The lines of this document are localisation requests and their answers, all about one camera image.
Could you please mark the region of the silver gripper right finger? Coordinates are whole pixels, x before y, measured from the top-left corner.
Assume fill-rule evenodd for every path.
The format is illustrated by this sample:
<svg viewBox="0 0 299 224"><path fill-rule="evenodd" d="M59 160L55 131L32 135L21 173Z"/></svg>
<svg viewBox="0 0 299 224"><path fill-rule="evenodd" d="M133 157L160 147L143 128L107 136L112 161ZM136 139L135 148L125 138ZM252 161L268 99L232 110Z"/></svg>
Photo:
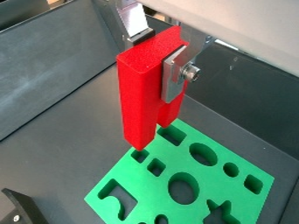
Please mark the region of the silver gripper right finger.
<svg viewBox="0 0 299 224"><path fill-rule="evenodd" d="M183 92L184 82L195 82L200 69L193 65L196 56L213 43L215 38L187 24L180 25L180 39L187 42L163 60L161 99L169 103Z"/></svg>

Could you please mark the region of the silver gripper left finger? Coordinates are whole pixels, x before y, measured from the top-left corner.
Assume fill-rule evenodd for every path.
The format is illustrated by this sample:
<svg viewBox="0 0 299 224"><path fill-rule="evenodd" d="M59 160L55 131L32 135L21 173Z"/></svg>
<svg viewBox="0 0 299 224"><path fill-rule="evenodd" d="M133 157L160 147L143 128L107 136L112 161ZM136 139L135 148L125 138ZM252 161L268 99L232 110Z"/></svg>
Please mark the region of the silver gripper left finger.
<svg viewBox="0 0 299 224"><path fill-rule="evenodd" d="M116 0L116 15L124 33L125 49L136 46L155 35L148 26L143 5L136 0Z"/></svg>

